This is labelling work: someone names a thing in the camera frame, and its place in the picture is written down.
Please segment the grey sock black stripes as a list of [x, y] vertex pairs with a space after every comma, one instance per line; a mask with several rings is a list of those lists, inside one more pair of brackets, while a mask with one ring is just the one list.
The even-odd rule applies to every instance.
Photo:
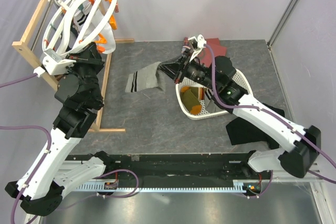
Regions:
[[223, 111], [223, 109], [215, 104], [215, 101], [212, 99], [212, 94], [213, 93], [210, 89], [206, 89], [204, 92], [205, 110], [209, 113], [217, 113]]

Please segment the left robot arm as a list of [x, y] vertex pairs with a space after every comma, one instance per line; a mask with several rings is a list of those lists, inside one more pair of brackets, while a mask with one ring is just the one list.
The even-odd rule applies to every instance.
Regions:
[[72, 66], [60, 79], [55, 98], [62, 108], [46, 132], [47, 143], [38, 157], [18, 181], [9, 182], [5, 190], [20, 204], [23, 211], [35, 216], [47, 216], [74, 189], [86, 181], [102, 176], [111, 178], [115, 165], [92, 157], [87, 164], [58, 175], [71, 150], [87, 134], [103, 106], [97, 74], [104, 66], [101, 49], [94, 42], [66, 57]]

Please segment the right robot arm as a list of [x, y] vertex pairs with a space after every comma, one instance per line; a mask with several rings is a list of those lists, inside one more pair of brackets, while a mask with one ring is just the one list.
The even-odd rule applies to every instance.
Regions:
[[240, 172], [248, 179], [266, 170], [283, 169], [296, 178], [304, 178], [315, 162], [321, 144], [321, 131], [315, 127], [295, 124], [259, 102], [233, 80], [236, 74], [231, 60], [215, 56], [209, 67], [193, 60], [187, 53], [164, 61], [158, 69], [175, 83], [188, 78], [212, 91], [211, 98], [225, 109], [246, 120], [279, 144], [270, 151], [252, 151], [241, 164]]

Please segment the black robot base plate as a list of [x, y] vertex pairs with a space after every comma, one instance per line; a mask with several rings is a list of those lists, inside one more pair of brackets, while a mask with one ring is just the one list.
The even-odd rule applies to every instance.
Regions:
[[234, 180], [266, 181], [270, 172], [257, 173], [247, 166], [248, 153], [149, 154], [133, 160], [111, 155], [106, 171], [116, 170], [121, 187], [211, 188], [230, 187]]

